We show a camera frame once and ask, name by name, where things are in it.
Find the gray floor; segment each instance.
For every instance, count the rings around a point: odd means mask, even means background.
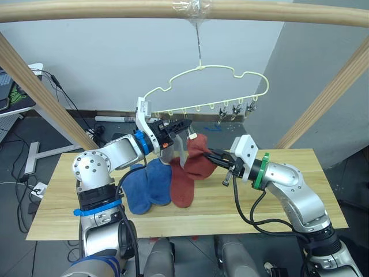
[[[93,125],[94,121],[90,119],[89,123]],[[132,123],[104,123],[103,125],[106,127],[106,132],[103,135],[105,140],[109,140],[114,133],[131,133],[134,129]],[[221,131],[214,128],[213,123],[194,123],[193,127],[196,132],[208,136],[208,146],[211,148],[229,149],[234,137],[245,133],[242,124],[239,123],[222,123]],[[29,143],[33,141],[41,142],[41,151],[67,145],[67,141],[41,118],[25,118],[18,121],[12,131]],[[10,134],[5,138],[5,141],[16,139],[17,137]],[[2,145],[0,150],[0,182],[14,181],[10,175],[10,170],[12,163],[21,151],[22,144],[8,143],[0,145]],[[25,152],[15,166],[16,173],[26,158]],[[39,181],[45,184],[48,183],[58,158],[59,155],[56,155],[37,162],[36,175]],[[325,173],[338,199],[353,201],[356,204],[368,207],[369,188],[367,183],[369,170],[361,152],[325,170]],[[0,276],[30,276],[35,242],[26,241],[25,235],[18,230],[16,221],[17,200],[14,185],[3,184],[1,188],[0,209],[5,216],[2,218],[0,227]],[[27,213],[28,204],[29,200],[26,197],[23,205],[25,213]],[[352,256],[359,263],[364,276],[369,276],[366,263],[369,244],[368,214],[346,205],[342,206],[342,210],[350,229],[340,229],[338,232],[342,235],[342,239],[347,241]],[[30,224],[32,217],[27,215],[26,220]],[[238,235],[238,238],[255,259],[262,277],[268,276],[263,272],[265,261],[288,268],[290,276],[299,276],[302,259],[296,239],[270,238],[262,234]],[[223,273],[217,267],[213,236],[200,236],[198,238],[172,237],[170,240],[174,242],[176,249],[175,270],[177,277],[190,275],[223,276]],[[153,246],[153,241],[140,239],[138,243],[142,261],[141,270],[143,270],[147,255]],[[69,246],[66,241],[38,242],[34,277],[59,276],[70,265],[66,256],[71,248],[73,247]],[[133,276],[133,266],[133,261],[129,261],[127,265],[128,272],[125,276]]]

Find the wooden beam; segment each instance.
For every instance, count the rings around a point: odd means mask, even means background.
[[[68,18],[188,18],[188,1],[64,0],[0,5],[0,23]],[[285,2],[202,2],[208,19],[291,21],[369,27],[369,11]]]
[[[353,53],[335,78],[318,95],[293,127],[278,142],[276,148],[291,147],[347,89],[369,68],[369,37]]]
[[[0,66],[84,150],[98,148],[64,107],[55,100],[1,33]]]

